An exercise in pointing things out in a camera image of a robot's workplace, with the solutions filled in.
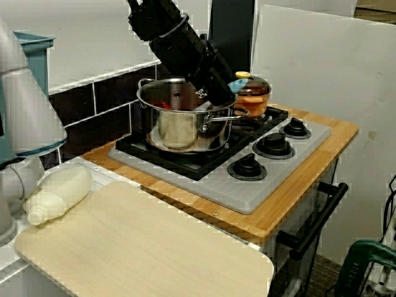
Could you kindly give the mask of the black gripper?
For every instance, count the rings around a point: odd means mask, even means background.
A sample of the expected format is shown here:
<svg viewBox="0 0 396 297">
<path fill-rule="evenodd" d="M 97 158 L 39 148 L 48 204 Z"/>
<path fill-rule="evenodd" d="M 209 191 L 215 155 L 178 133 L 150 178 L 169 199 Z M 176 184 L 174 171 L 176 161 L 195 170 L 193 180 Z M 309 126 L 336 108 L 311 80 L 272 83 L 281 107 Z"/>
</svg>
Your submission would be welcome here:
<svg viewBox="0 0 396 297">
<path fill-rule="evenodd" d="M 205 35 L 198 36 L 187 19 L 169 32 L 154 38 L 150 49 L 173 74 L 183 75 L 196 90 L 202 90 L 213 106 L 232 104 L 236 98 L 228 84 L 234 74 L 218 50 L 213 50 Z"/>
</svg>

